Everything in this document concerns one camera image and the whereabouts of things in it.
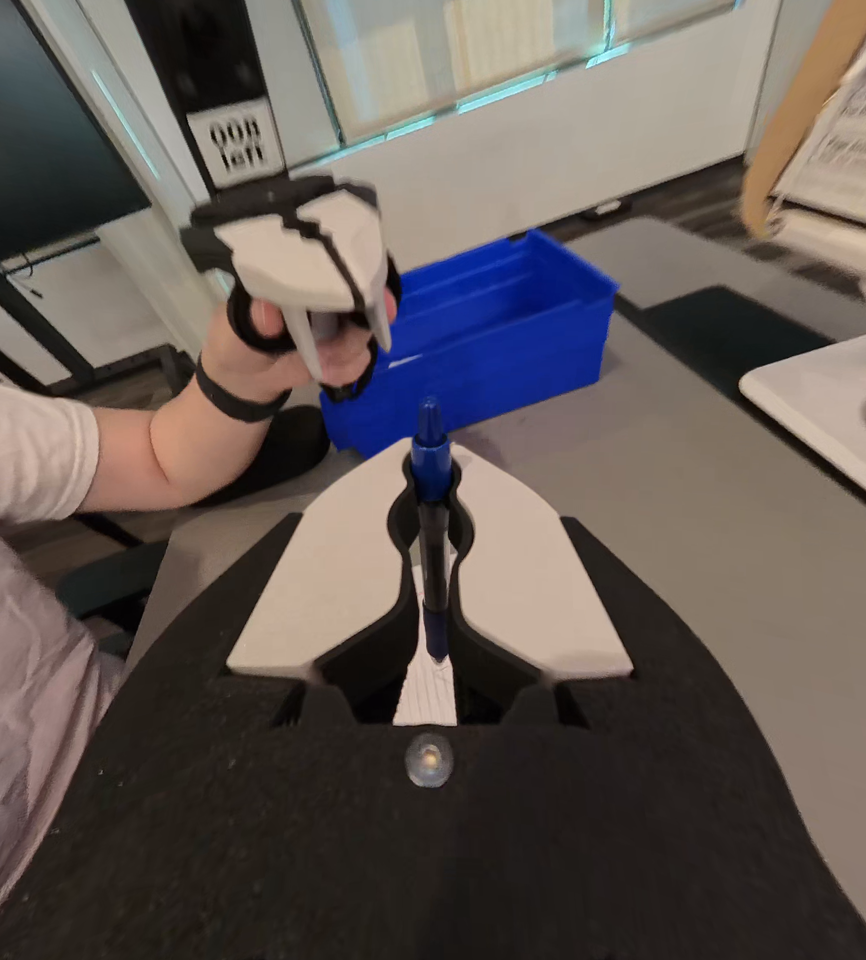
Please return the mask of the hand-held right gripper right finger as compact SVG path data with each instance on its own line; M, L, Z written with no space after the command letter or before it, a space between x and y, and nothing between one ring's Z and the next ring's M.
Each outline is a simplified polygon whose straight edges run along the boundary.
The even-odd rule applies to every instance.
M499 721L521 690L627 679L630 654L558 512L452 448L448 646L460 723Z

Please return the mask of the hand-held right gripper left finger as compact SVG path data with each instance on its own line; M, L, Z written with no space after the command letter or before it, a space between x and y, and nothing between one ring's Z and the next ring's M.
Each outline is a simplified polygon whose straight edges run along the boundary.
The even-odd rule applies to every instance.
M419 642L410 447L344 474L302 513L225 665L333 686L356 718L392 724Z

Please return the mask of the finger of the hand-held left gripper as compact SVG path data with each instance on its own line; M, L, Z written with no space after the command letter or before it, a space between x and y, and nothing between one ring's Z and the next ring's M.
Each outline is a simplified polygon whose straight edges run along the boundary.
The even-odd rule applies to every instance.
M383 353L391 349L388 252L378 210L363 200L314 200L311 219L326 249L326 279L314 308L360 313Z
M353 311L365 294L343 276L316 239L284 228L281 218L249 218L214 227L229 248L231 263L247 293L278 306L311 311Z

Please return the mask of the white lined notepad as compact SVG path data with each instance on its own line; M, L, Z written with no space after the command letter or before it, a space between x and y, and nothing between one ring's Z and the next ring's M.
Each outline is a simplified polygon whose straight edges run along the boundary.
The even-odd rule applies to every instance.
M429 652L419 562L413 565L412 570L419 603L417 644L392 722L395 726L454 727L458 724L458 709L453 666L449 656L437 660Z

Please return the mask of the blue retractable pen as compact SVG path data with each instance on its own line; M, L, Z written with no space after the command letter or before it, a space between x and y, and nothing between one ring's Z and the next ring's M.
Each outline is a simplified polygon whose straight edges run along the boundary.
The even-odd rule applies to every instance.
M419 520L418 546L422 572L422 616L426 650L436 664L448 657L449 588L448 498L453 486L450 441L439 402L431 396L418 406L411 449Z

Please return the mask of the person's left hand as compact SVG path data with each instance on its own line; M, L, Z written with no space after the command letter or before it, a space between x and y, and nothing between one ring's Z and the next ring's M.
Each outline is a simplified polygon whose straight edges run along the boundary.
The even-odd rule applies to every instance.
M254 350L234 332L224 306L211 319L200 352L206 374L224 390L248 402L270 402L287 390L316 381L332 387L352 384L365 372L370 333L347 322L318 344L320 375L311 375L303 359L290 351L276 356Z

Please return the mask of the black wrist watch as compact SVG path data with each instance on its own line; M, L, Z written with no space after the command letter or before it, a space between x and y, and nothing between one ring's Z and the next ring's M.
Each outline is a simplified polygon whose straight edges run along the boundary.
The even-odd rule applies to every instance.
M292 390L284 390L268 402L252 402L242 399L213 380L202 366L201 357L197 358L194 379L199 391L206 400L224 416L242 424L252 425L273 418L284 408Z

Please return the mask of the blue plastic bin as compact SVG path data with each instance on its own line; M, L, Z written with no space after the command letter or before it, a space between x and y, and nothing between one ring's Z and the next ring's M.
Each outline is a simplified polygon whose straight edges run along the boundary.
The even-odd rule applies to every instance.
M337 450L411 437L420 402L449 435L600 378L619 283L539 230L403 273L391 351L355 399L320 394Z

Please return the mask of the black monitor screen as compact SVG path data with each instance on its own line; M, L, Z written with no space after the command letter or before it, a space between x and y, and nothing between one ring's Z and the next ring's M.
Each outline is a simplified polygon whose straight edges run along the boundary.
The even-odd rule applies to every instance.
M0 263L149 206L39 31L0 1Z

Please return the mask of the glass window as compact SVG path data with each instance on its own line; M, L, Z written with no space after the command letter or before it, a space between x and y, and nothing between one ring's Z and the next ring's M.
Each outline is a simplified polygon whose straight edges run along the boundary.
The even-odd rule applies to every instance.
M726 1L300 1L340 143L486 100L536 75L736 7Z

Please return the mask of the black monitor stand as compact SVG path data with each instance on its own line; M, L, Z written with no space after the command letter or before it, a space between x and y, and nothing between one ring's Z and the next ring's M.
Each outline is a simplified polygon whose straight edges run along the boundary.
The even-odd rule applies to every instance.
M44 397L74 396L81 391L99 386L100 378L97 369L89 364L35 307L28 303L1 272L0 308L67 370L72 386L56 390L39 381L0 350L0 375L5 376L9 383Z

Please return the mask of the black desk mat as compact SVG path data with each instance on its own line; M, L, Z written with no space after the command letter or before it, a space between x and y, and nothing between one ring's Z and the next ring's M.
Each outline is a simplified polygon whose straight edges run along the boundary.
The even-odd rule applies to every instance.
M615 311L667 354L744 411L821 474L866 505L866 491L740 390L748 373L833 345L833 340L722 285L650 307L622 294Z

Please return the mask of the person's white shirt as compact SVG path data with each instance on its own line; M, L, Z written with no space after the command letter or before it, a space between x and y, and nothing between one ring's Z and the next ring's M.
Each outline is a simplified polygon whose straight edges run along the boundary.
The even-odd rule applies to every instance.
M0 526L71 516L98 460L88 407L0 385ZM46 836L124 670L0 538L0 904Z

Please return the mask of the white and wood document stand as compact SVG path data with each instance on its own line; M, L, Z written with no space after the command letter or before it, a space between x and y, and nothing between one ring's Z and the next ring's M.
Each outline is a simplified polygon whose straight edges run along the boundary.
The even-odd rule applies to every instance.
M774 195L865 39L866 2L833 2L760 140L741 215L752 235L852 276L866 301L866 226ZM866 335L760 366L740 390L866 491Z

